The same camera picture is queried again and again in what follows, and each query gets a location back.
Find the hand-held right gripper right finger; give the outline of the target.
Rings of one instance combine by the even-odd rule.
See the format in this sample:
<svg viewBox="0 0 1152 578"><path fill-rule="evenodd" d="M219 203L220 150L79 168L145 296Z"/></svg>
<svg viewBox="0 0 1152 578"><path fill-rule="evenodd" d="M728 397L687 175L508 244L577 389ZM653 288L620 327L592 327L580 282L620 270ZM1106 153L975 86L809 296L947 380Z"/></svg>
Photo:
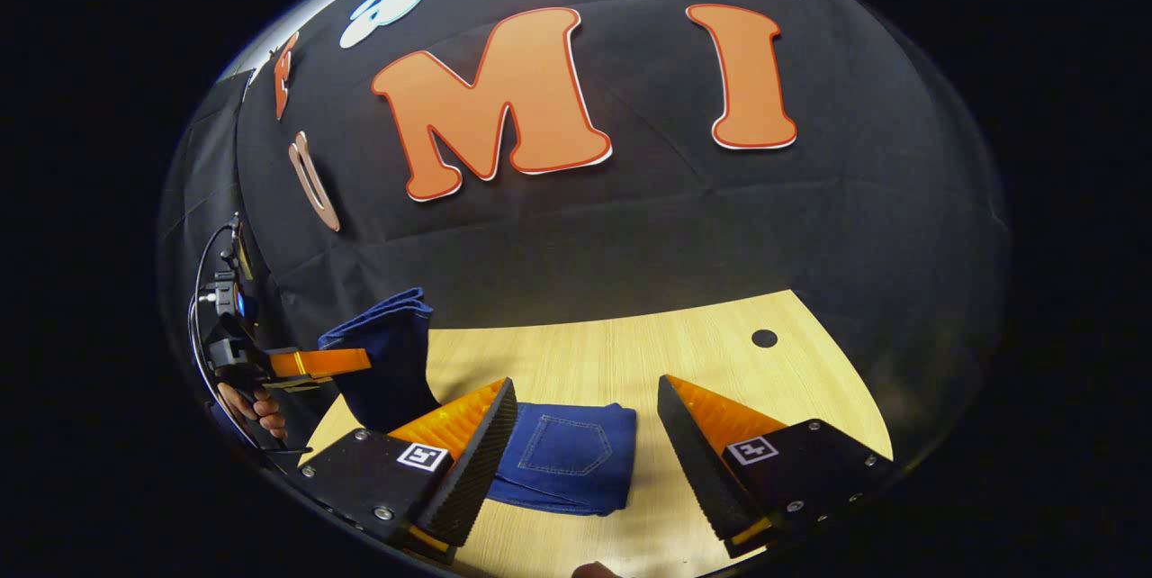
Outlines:
<svg viewBox="0 0 1152 578"><path fill-rule="evenodd" d="M657 411L732 558L826 528L896 472L888 456L831 423L785 425L679 377L659 378Z"/></svg>

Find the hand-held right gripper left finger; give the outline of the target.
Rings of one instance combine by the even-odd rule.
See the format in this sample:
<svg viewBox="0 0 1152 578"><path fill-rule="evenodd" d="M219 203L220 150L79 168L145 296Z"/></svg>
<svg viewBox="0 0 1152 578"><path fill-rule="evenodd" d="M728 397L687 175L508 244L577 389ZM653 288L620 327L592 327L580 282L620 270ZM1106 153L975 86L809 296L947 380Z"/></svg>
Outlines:
<svg viewBox="0 0 1152 578"><path fill-rule="evenodd" d="M399 552L448 564L472 533L513 434L509 377L376 433L351 429L301 464L297 489Z"/></svg>

